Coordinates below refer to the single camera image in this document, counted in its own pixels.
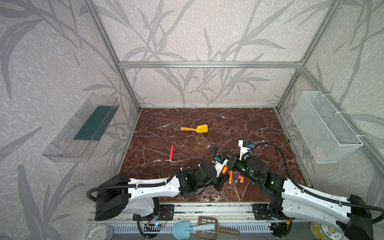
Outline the orange highlighter pen group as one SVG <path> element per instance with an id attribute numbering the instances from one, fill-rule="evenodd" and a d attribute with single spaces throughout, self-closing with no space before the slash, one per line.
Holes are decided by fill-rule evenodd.
<path id="1" fill-rule="evenodd" d="M 233 171 L 229 172 L 229 184 L 233 183 Z"/>

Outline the pink highlighter pen group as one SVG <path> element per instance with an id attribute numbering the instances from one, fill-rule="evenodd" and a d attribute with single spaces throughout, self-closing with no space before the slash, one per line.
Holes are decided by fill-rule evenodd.
<path id="1" fill-rule="evenodd" d="M 174 155 L 174 145 L 172 144 L 171 150 L 170 150 L 170 156 L 169 156 L 169 161 L 173 160 L 173 155 Z"/>

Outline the purple highlighter pen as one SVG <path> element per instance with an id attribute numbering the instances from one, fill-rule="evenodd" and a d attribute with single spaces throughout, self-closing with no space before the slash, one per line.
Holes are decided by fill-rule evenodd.
<path id="1" fill-rule="evenodd" d="M 239 181 L 239 172 L 235 172 L 235 182 L 237 183 Z"/>

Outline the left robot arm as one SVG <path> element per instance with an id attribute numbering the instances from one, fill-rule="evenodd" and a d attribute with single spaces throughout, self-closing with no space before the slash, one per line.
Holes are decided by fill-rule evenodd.
<path id="1" fill-rule="evenodd" d="M 88 190 L 86 196 L 96 203 L 96 221 L 112 219 L 124 210 L 147 217 L 160 212 L 160 197 L 187 198 L 210 186 L 220 191 L 230 178 L 223 169 L 203 165 L 179 170 L 168 178 L 148 180 L 129 178 L 127 173 L 122 173 Z"/>

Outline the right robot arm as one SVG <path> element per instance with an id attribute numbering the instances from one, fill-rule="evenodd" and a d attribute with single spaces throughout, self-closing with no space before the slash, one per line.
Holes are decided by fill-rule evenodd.
<path id="1" fill-rule="evenodd" d="M 372 240 L 373 225 L 384 219 L 382 208 L 367 206 L 356 195 L 333 196 L 299 185 L 270 172 L 266 162 L 256 156 L 246 161 L 234 156 L 226 166 L 259 185 L 261 192 L 271 197 L 268 211 L 272 215 L 322 224 L 342 232 L 349 240 Z"/>

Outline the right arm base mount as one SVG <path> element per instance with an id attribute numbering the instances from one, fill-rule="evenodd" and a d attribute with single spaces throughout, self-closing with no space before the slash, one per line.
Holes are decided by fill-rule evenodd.
<path id="1" fill-rule="evenodd" d="M 288 217 L 285 215 L 278 215 L 277 213 L 272 213 L 268 210 L 268 203 L 261 204 L 252 204 L 252 212 L 254 214 L 255 220 L 259 221 L 287 221 Z"/>

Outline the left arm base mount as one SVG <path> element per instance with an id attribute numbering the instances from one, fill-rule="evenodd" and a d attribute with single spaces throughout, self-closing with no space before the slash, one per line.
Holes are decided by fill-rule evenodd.
<path id="1" fill-rule="evenodd" d="M 160 221 L 172 221 L 174 218 L 175 205 L 173 204 L 160 204 L 160 208 L 155 210 L 154 213 L 141 217 L 134 214 L 133 220 L 136 221 L 139 217 L 139 221 L 160 220 Z"/>

